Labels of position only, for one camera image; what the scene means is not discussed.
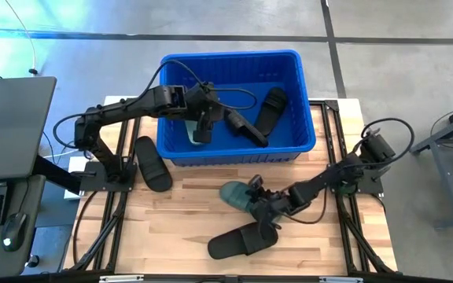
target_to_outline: black metal frame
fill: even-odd
[[[139,127],[141,126],[141,118],[134,119],[134,125],[132,127],[132,135],[131,135],[131,142],[129,144],[129,153],[128,153],[128,163],[132,163],[134,161],[134,144],[138,138],[139,134]],[[121,128],[120,128],[120,135],[118,137],[118,144],[116,145],[116,155],[122,156],[123,154],[123,147],[125,145],[125,140],[127,137],[127,129],[128,129],[128,121],[123,121]],[[101,222],[101,230],[102,231],[106,224],[111,220],[112,214],[112,206],[113,200],[115,198],[116,192],[108,192],[108,196],[106,197],[106,205],[104,208],[102,222]],[[120,200],[119,205],[122,208],[122,215],[125,214],[125,208],[128,200],[128,192],[121,192],[120,193]],[[97,254],[94,258],[94,265],[93,270],[107,270],[114,272],[116,267],[116,259],[118,257],[118,250],[120,248],[120,238],[122,236],[122,228],[123,228],[123,217],[118,220],[115,226],[115,231],[113,234],[112,239],[112,246],[111,251],[109,253],[109,261],[106,264],[105,269],[101,268],[102,265],[102,258],[104,255],[104,247],[105,243],[101,243],[101,247],[99,248]]]
[[[324,129],[325,129],[325,139],[326,139],[326,147],[328,150],[328,158],[330,160],[331,164],[334,164],[337,162],[337,159],[335,157],[335,152],[334,152],[334,145],[333,145],[333,137],[331,134],[331,126],[330,126],[330,120],[328,117],[329,110],[332,111],[333,113],[333,119],[335,120],[335,125],[337,128],[337,138],[338,138],[338,143],[339,143],[339,148],[341,151],[341,157],[344,158],[345,155],[347,154],[347,149],[345,146],[345,139],[344,139],[344,131],[342,129],[342,122],[341,122],[341,117],[340,117],[340,109],[338,108],[338,103],[337,101],[309,101],[310,106],[319,106],[321,108],[321,113],[322,113],[322,122],[324,124]],[[136,119],[134,122],[134,126],[132,129],[132,137],[131,137],[131,143],[130,143],[130,148],[129,148],[129,159],[133,160],[134,159],[134,143],[135,140],[137,139],[138,136],[138,131],[139,131],[139,126],[140,126],[140,119]],[[122,127],[120,129],[120,136],[118,140],[118,145],[116,147],[116,154],[122,154],[123,152],[123,144],[125,142],[126,136],[127,136],[127,126],[128,122],[123,122]],[[101,230],[105,227],[105,224],[109,221],[109,217],[111,215],[111,210],[112,210],[112,202],[114,198],[114,192],[108,192],[108,197],[106,199],[106,206],[105,210],[103,213],[103,219],[101,223]],[[339,205],[339,196],[335,195],[336,197],[336,202],[337,206]],[[120,195],[120,201],[123,201],[124,203],[127,202],[127,193],[121,193]],[[358,204],[356,201],[356,198],[354,195],[349,197],[349,203],[351,206],[351,213],[352,213],[352,221],[355,223],[356,228],[358,229],[359,232],[361,232],[361,222],[359,220],[359,209],[358,209]],[[345,264],[347,268],[348,274],[351,272],[357,271],[355,268],[353,258],[352,258],[352,249],[351,249],[351,242],[349,239],[348,235],[348,228],[345,224],[345,219],[342,214],[339,215],[339,223],[340,223],[340,228],[341,228],[341,238],[342,238],[342,244],[344,247],[344,257],[345,257]],[[115,228],[115,233],[113,237],[113,242],[112,242],[112,250],[110,252],[109,256],[109,262],[106,265],[106,270],[113,271],[115,270],[116,267],[116,257],[118,254],[118,248],[120,246],[120,238],[121,238],[121,229],[123,226],[123,218],[117,223],[116,228]],[[102,256],[103,256],[103,251],[104,251],[104,244],[102,244],[101,248],[99,249],[99,252],[97,253],[95,260],[94,260],[94,269],[95,270],[100,270],[101,268],[101,261],[102,261]],[[366,259],[365,251],[359,246],[359,256],[361,259],[361,267],[363,271],[369,271],[369,265],[368,261]],[[151,275],[146,275],[145,278],[167,278],[170,279],[169,276],[167,275],[160,275],[160,274],[151,274]],[[210,275],[197,275],[197,278],[201,279],[209,279],[211,277],[215,276],[210,276]],[[291,277],[283,277],[283,281],[286,280],[288,281]]]

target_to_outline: black slipper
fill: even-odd
[[[225,109],[225,123],[234,133],[234,135],[242,134],[251,142],[260,147],[267,147],[268,140],[260,133],[248,120],[244,118],[237,110]]]
[[[260,234],[258,222],[249,223],[208,242],[208,252],[213,259],[225,259],[234,255],[251,255],[277,243],[278,233],[270,228]]]
[[[171,173],[150,137],[140,137],[135,141],[135,154],[138,157],[139,170],[146,185],[155,192],[165,192],[172,187]]]
[[[272,132],[284,112],[287,102],[286,93],[280,87],[272,87],[268,91],[255,122],[255,128],[262,135],[266,137]]]

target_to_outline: green shoe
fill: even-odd
[[[249,186],[243,182],[228,182],[219,190],[219,197],[230,206],[249,213],[252,203],[251,197],[247,194]]]

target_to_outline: desk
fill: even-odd
[[[339,100],[347,147],[359,140],[363,118],[359,101]],[[166,164],[174,186],[165,193],[149,190],[138,172],[134,190],[129,194],[123,222],[120,251],[116,264],[118,274],[249,274],[249,275],[340,275],[346,274],[337,207],[328,197],[323,220],[316,225],[303,225],[281,219],[278,243],[250,256],[211,259],[207,243],[212,237],[252,221],[250,215],[239,212],[219,199],[219,188],[225,182],[247,182],[261,174],[268,189],[312,178],[328,164],[321,112],[311,109],[317,143],[309,153],[302,153],[294,162],[274,164],[236,164],[206,167],[176,167]],[[331,128],[333,136],[335,125]],[[115,150],[120,125],[104,127],[103,140]],[[157,136],[157,120],[142,119],[139,135]],[[127,136],[126,150],[130,141]],[[340,158],[338,147],[336,156]],[[98,193],[86,209],[78,233],[79,257],[90,247],[99,233],[106,193]],[[85,202],[81,200],[79,209]],[[382,206],[372,196],[358,195],[363,232],[384,262],[396,269],[389,229]],[[322,210],[323,193],[298,215],[300,219],[316,219]],[[351,236],[355,264],[359,265],[357,244]],[[108,259],[111,240],[105,249]],[[72,266],[72,245],[69,245],[64,267]]]
[[[28,215],[28,219],[24,227],[25,239],[23,244],[15,252],[5,252],[1,242],[0,225],[0,277],[17,276],[24,270],[24,264],[28,261],[28,256],[31,251],[32,238],[35,233],[35,222],[38,215],[39,203],[45,187],[45,176],[35,175],[28,178],[15,180],[11,190],[10,204],[6,219],[14,213],[19,211],[20,203],[22,202],[26,190],[24,204],[22,205],[22,212]]]

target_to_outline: blue storage basket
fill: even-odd
[[[258,103],[239,112],[254,125],[268,90],[281,87],[288,104],[277,126],[268,136],[269,146],[256,147],[243,136],[233,136],[224,121],[214,124],[212,142],[193,145],[184,121],[158,120],[157,150],[178,166],[243,164],[294,160],[314,147],[315,132],[305,88],[300,55],[293,50],[172,54],[166,60],[178,60],[191,68],[205,82],[215,87],[242,88],[253,92]],[[177,64],[167,64],[160,73],[161,85],[185,85],[195,79]],[[226,105],[246,106],[252,97],[240,92],[218,92]]]

